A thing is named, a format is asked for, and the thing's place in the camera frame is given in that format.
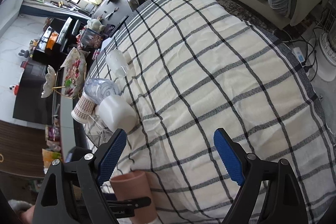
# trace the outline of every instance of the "white cup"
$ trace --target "white cup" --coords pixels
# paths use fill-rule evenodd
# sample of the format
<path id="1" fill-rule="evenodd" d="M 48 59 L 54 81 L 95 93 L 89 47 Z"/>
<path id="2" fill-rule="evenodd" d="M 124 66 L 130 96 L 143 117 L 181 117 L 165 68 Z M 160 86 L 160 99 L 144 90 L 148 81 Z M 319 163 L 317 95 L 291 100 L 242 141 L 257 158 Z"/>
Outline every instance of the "white cup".
<path id="1" fill-rule="evenodd" d="M 129 67 L 122 51 L 111 51 L 106 56 L 105 61 L 116 77 L 123 78 L 127 75 Z"/>
<path id="2" fill-rule="evenodd" d="M 137 122 L 137 114 L 134 109 L 116 94 L 106 97 L 100 103 L 98 115 L 112 132 L 121 128 L 128 133 Z"/>

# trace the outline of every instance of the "brown checkered cup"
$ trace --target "brown checkered cup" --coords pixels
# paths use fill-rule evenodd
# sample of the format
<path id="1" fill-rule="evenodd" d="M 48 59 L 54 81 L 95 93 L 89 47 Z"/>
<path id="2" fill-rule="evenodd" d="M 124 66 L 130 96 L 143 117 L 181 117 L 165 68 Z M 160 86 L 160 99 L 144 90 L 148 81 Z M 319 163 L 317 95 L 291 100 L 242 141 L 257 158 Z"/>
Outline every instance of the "brown checkered cup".
<path id="1" fill-rule="evenodd" d="M 94 108 L 95 103 L 85 94 L 85 92 L 83 92 L 82 97 L 80 97 L 78 103 L 71 112 L 71 116 L 77 122 L 86 124 Z"/>

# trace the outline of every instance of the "checkered tablecloth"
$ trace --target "checkered tablecloth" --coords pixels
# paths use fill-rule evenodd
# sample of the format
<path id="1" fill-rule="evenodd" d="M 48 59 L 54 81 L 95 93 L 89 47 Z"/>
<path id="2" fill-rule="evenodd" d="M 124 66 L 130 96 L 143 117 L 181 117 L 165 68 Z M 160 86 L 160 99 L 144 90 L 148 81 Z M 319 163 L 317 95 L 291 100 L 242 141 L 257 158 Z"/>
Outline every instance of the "checkered tablecloth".
<path id="1" fill-rule="evenodd" d="M 105 64 L 116 48 L 130 66 L 123 79 Z M 334 135 L 301 65 L 273 35 L 215 0 L 147 1 L 89 76 L 114 80 L 139 117 L 113 176 L 149 172 L 161 223 L 216 224 L 226 215 L 239 187 L 214 147 L 221 127 L 245 151 L 290 162 L 310 223 L 336 194 Z"/>

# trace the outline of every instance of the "white tile wall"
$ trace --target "white tile wall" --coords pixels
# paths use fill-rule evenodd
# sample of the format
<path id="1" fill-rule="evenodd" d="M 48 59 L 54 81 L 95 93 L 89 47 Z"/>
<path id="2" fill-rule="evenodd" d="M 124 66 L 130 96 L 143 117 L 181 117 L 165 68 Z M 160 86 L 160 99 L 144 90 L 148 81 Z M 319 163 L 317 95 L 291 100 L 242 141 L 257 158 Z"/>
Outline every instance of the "white tile wall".
<path id="1" fill-rule="evenodd" d="M 42 36 L 44 25 L 42 22 L 43 20 L 36 20 L 34 17 L 19 15 L 0 38 L 0 120 L 40 129 L 44 126 L 13 119 L 16 97 L 9 86 L 19 84 L 23 73 L 20 65 L 26 59 L 18 53 L 21 49 L 27 50 L 31 40 Z"/>

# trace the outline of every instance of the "metal screw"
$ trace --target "metal screw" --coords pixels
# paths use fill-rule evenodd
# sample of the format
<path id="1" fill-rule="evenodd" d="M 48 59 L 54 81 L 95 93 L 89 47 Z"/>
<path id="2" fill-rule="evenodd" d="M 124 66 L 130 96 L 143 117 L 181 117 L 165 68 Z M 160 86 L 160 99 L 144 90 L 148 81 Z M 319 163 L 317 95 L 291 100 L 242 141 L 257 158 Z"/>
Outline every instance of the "metal screw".
<path id="1" fill-rule="evenodd" d="M 280 162 L 281 162 L 283 165 L 288 165 L 288 164 L 289 164 L 288 160 L 286 160 L 286 159 L 281 159 Z"/>
<path id="2" fill-rule="evenodd" d="M 255 160 L 257 158 L 257 156 L 253 153 L 248 153 L 247 158 L 250 159 L 250 160 Z"/>
<path id="3" fill-rule="evenodd" d="M 58 165 L 59 164 L 59 159 L 55 159 L 51 163 L 52 165 Z"/>
<path id="4" fill-rule="evenodd" d="M 86 159 L 86 160 L 90 160 L 92 158 L 93 158 L 93 154 L 91 154 L 91 153 L 88 153 L 84 156 L 84 159 Z"/>

